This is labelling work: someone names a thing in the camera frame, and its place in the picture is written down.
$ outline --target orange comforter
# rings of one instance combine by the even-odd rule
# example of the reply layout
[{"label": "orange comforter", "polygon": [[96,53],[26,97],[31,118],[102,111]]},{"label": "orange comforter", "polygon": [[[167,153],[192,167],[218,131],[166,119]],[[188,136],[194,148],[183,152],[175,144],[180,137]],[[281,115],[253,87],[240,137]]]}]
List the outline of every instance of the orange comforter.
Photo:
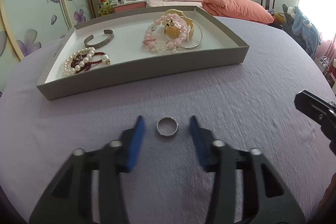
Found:
[{"label": "orange comforter", "polygon": [[203,0],[202,7],[209,14],[254,21],[273,23],[273,17],[258,3],[251,0]]}]

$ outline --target pink beaded bracelet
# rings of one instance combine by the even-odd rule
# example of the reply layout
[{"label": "pink beaded bracelet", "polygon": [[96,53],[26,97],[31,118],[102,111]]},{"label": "pink beaded bracelet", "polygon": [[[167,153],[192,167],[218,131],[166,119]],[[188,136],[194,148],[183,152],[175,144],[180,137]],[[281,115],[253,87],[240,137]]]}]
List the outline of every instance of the pink beaded bracelet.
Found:
[{"label": "pink beaded bracelet", "polygon": [[188,25],[186,21],[184,21],[178,14],[167,14],[165,16],[161,16],[160,19],[156,19],[154,21],[154,24],[150,25],[145,33],[145,37],[142,43],[148,46],[151,52],[155,52],[155,47],[157,46],[156,38],[153,38],[153,31],[156,30],[158,26],[161,25],[162,22],[169,21],[168,24],[174,23],[174,25],[180,29],[180,34],[178,38],[175,38],[174,40],[170,40],[167,42],[166,46],[169,50],[175,50],[176,47],[180,46],[182,44],[182,41],[186,40],[188,37],[188,32],[190,31],[190,28],[188,28]]}]

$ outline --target blue gripper pad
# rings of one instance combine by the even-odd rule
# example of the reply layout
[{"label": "blue gripper pad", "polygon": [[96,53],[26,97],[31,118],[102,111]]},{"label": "blue gripper pad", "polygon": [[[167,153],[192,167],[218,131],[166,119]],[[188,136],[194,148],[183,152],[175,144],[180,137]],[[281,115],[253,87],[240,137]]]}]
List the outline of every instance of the blue gripper pad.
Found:
[{"label": "blue gripper pad", "polygon": [[196,154],[200,166],[206,172],[212,172],[218,165],[219,159],[212,150],[212,142],[215,140],[210,130],[200,128],[196,116],[192,116],[189,126],[190,134],[193,138]]},{"label": "blue gripper pad", "polygon": [[142,116],[139,116],[134,128],[124,131],[120,138],[123,144],[125,144],[124,148],[127,155],[127,161],[123,164],[126,173],[131,172],[137,165],[137,159],[144,133],[145,122]]}]

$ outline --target silver bangle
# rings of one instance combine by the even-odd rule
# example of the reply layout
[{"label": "silver bangle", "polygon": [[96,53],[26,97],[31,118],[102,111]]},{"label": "silver bangle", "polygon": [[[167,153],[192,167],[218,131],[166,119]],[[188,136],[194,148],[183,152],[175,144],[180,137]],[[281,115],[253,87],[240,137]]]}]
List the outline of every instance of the silver bangle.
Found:
[{"label": "silver bangle", "polygon": [[89,45],[88,42],[90,42],[92,39],[93,39],[93,35],[90,35],[89,37],[85,38],[84,40],[84,45],[86,48],[89,48],[89,47],[93,47],[95,49],[98,49],[98,48],[101,48],[105,45],[107,45],[108,43],[110,43],[113,38],[114,38],[114,33],[112,30],[104,30],[104,34],[110,34],[110,36],[108,38],[106,38],[105,40],[103,40],[102,42],[99,42],[97,44],[94,44],[94,45]]},{"label": "silver bangle", "polygon": [[[201,40],[200,40],[196,45],[192,45],[192,46],[181,46],[181,45],[175,45],[175,46],[176,46],[177,48],[182,48],[182,49],[185,49],[185,50],[192,50],[192,49],[194,49],[194,48],[199,47],[199,46],[202,44],[202,41],[203,41],[203,38],[204,38],[204,34],[203,34],[202,30],[201,30],[200,25],[199,25],[198,23],[196,23],[193,19],[189,18],[189,17],[180,17],[180,18],[186,18],[186,19],[189,19],[189,20],[191,20],[192,22],[194,22],[194,24],[197,25],[197,27],[199,28],[199,30],[200,30],[200,32],[201,32]],[[171,40],[170,37],[167,35],[167,28],[168,28],[168,26],[169,26],[169,25],[166,25],[166,27],[165,27],[165,35],[166,35],[166,37],[167,37],[169,40]]]},{"label": "silver bangle", "polygon": [[[175,128],[174,128],[174,130],[173,130],[172,133],[170,133],[170,132],[166,133],[166,132],[163,132],[160,129],[160,123],[162,121],[171,121],[171,122],[173,122],[175,124]],[[170,138],[170,137],[174,136],[177,133],[178,129],[179,129],[179,124],[176,122],[176,120],[173,117],[162,117],[156,123],[156,130],[157,130],[157,132],[160,134],[160,136],[165,137],[165,138]]]}]

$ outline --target curtain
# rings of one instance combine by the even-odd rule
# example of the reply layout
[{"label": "curtain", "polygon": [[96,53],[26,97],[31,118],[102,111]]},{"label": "curtain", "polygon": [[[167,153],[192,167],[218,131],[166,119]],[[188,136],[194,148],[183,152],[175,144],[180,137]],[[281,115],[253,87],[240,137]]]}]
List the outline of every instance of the curtain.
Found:
[{"label": "curtain", "polygon": [[319,30],[321,45],[316,57],[327,56],[330,70],[336,58],[336,0],[299,0],[300,10]]}]

